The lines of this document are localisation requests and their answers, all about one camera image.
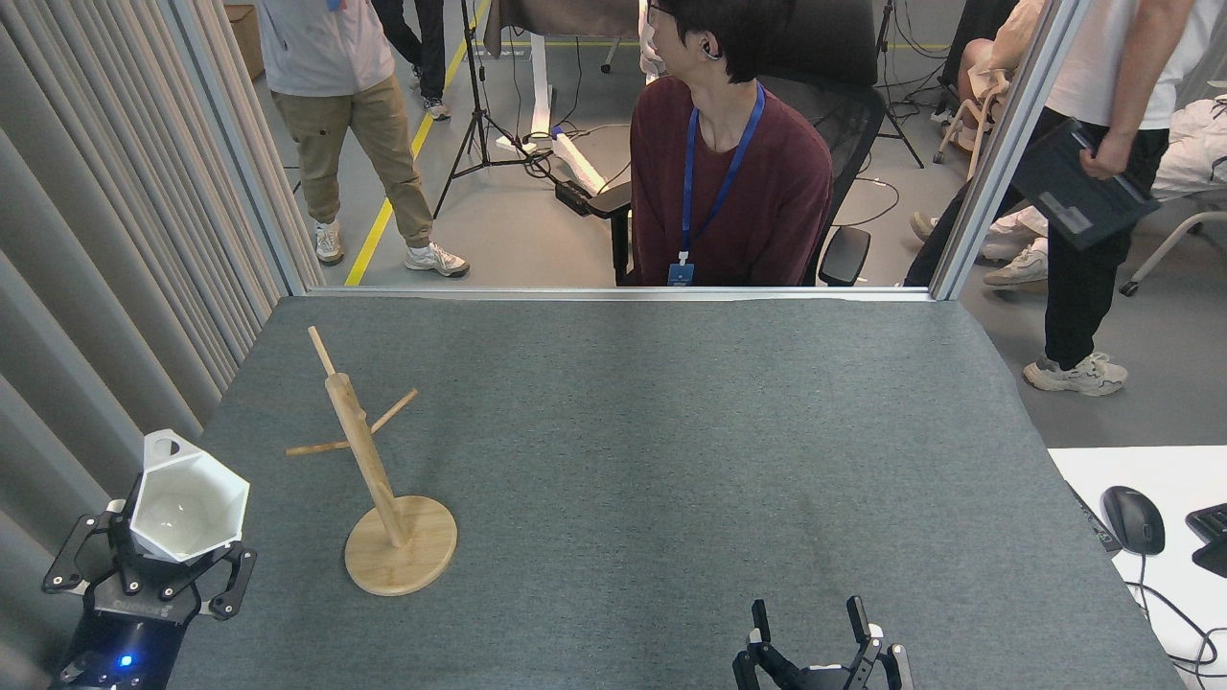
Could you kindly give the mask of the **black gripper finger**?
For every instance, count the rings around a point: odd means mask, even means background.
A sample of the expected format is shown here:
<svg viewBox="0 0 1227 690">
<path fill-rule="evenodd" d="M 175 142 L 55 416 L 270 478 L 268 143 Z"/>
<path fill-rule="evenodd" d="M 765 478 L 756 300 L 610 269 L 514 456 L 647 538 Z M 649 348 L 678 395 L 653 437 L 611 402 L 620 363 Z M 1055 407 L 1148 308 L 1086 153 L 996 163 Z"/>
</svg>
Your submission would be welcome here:
<svg viewBox="0 0 1227 690">
<path fill-rule="evenodd" d="M 256 564 L 256 552 L 245 548 L 243 541 L 227 541 L 225 545 L 185 564 L 185 571 L 178 576 L 178 593 L 196 591 L 196 581 L 216 564 L 229 564 L 229 576 L 225 589 L 218 594 L 201 599 L 198 595 L 198 611 L 216 620 L 228 620 L 240 611 L 240 605 L 248 588 L 252 572 Z"/>
<path fill-rule="evenodd" d="M 758 669 L 771 676 L 778 689 L 801 689 L 798 665 L 785 659 L 771 643 L 771 620 L 763 599 L 752 602 L 751 615 L 753 629 L 748 634 L 748 647 L 733 659 L 733 678 L 737 689 L 761 689 Z"/>
<path fill-rule="evenodd" d="M 845 599 L 845 611 L 853 629 L 853 636 L 859 645 L 859 651 L 847 668 L 845 689 L 867 689 L 867 679 L 872 668 L 881 665 L 887 676 L 890 689 L 913 689 L 909 661 L 903 645 L 886 642 L 883 634 L 872 632 L 872 624 L 867 621 L 867 613 L 863 607 L 863 598 L 853 595 Z"/>
<path fill-rule="evenodd" d="M 94 537 L 106 537 L 106 554 L 109 561 L 106 568 L 82 568 L 79 564 L 81 551 Z M 99 584 L 104 575 L 118 575 L 120 592 L 124 595 L 135 594 L 135 568 L 128 564 L 134 555 L 128 514 L 117 511 L 103 511 L 101 514 L 79 516 L 63 548 L 53 560 L 43 581 L 43 592 L 75 592 L 83 594 L 90 584 Z"/>
</svg>

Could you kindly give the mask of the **standing person's hand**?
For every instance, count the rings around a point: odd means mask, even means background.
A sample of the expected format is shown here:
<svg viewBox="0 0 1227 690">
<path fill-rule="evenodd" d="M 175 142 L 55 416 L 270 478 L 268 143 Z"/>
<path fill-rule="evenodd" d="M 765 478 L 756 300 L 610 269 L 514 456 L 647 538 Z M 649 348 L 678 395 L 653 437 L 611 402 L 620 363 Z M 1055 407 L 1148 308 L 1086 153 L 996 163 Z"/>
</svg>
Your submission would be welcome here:
<svg viewBox="0 0 1227 690">
<path fill-rule="evenodd" d="M 1136 135 L 1136 129 L 1112 126 L 1101 138 L 1098 149 L 1086 149 L 1079 153 L 1079 163 L 1093 179 L 1106 180 L 1119 176 L 1128 167 Z"/>
</svg>

